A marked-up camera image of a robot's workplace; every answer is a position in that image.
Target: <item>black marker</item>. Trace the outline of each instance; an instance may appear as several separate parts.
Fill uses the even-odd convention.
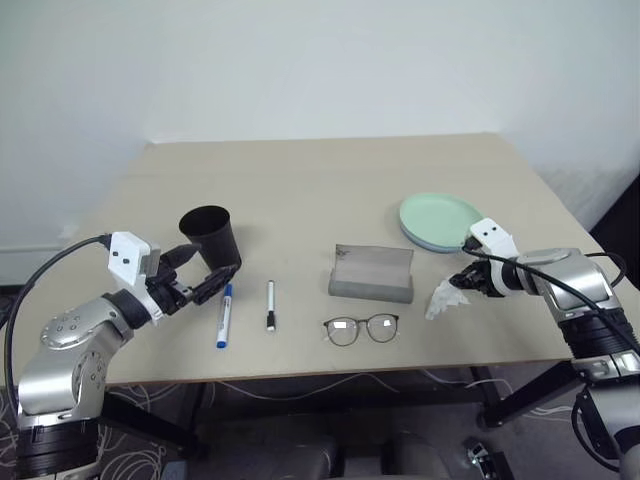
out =
[[[267,332],[276,331],[276,313],[275,313],[275,282],[269,280],[267,282]]]

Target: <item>table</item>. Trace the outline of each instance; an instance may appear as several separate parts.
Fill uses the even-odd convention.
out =
[[[546,184],[494,134],[429,137],[177,143],[149,145],[87,218],[75,240],[129,230],[163,250],[186,243],[180,217],[217,204],[231,212],[243,258],[234,279],[229,346],[215,348],[219,297],[191,305],[159,327],[136,332],[113,359],[108,382],[178,382],[489,365],[570,357],[541,298],[488,299],[449,309],[435,321],[424,312],[434,288],[473,260],[413,245],[397,210],[418,192],[460,196],[511,232],[520,251],[578,247],[598,251]],[[411,305],[327,294],[336,243],[413,248]],[[101,247],[69,257],[28,297],[16,327],[16,377],[56,313],[115,289]],[[612,276],[615,268],[602,260]],[[207,273],[201,259],[180,270],[183,283]],[[276,281],[278,330],[265,331],[266,282]],[[617,288],[640,331],[638,291]],[[400,316],[387,344],[361,336],[340,348],[322,322],[338,315]]]

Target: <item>glasses frame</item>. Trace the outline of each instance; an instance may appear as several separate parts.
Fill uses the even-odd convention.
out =
[[[376,340],[375,338],[373,338],[373,335],[371,335],[371,330],[369,329],[369,322],[372,319],[374,319],[376,317],[381,317],[383,315],[388,315],[390,317],[393,317],[393,319],[396,321],[396,328],[393,331],[393,336],[389,340]],[[329,332],[329,325],[331,324],[331,322],[334,322],[335,320],[340,320],[341,318],[344,318],[346,320],[353,320],[354,322],[356,322],[356,336],[353,338],[352,342],[346,343],[344,345],[338,345],[337,343],[335,343],[333,341],[333,339],[331,338],[331,333]],[[399,315],[394,315],[393,313],[376,313],[375,315],[372,315],[369,318],[365,318],[365,319],[359,319],[359,318],[348,317],[346,315],[341,315],[339,317],[334,317],[334,318],[332,318],[330,320],[327,320],[326,322],[323,323],[323,325],[327,329],[327,336],[329,337],[329,341],[331,343],[333,343],[336,347],[348,347],[349,345],[353,345],[354,343],[356,343],[356,340],[358,340],[358,337],[360,336],[360,325],[362,323],[364,323],[366,325],[367,334],[369,335],[369,338],[371,340],[373,340],[376,343],[389,343],[391,340],[396,338],[396,335],[398,334],[398,320],[400,320],[400,316]]]

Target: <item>eyeglasses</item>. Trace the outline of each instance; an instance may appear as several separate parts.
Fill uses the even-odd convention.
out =
[[[337,317],[324,322],[329,340],[339,347],[351,345],[358,338],[360,324],[367,325],[367,332],[371,339],[378,343],[393,340],[398,332],[398,315],[379,313],[366,320],[351,317]]]

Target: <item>blue marker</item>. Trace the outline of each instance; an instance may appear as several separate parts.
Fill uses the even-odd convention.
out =
[[[229,324],[231,323],[231,297],[233,296],[233,286],[228,283],[224,287],[224,296],[222,297],[222,309],[220,310],[220,318],[218,319],[218,339],[216,347],[224,348],[227,346],[229,339]]]

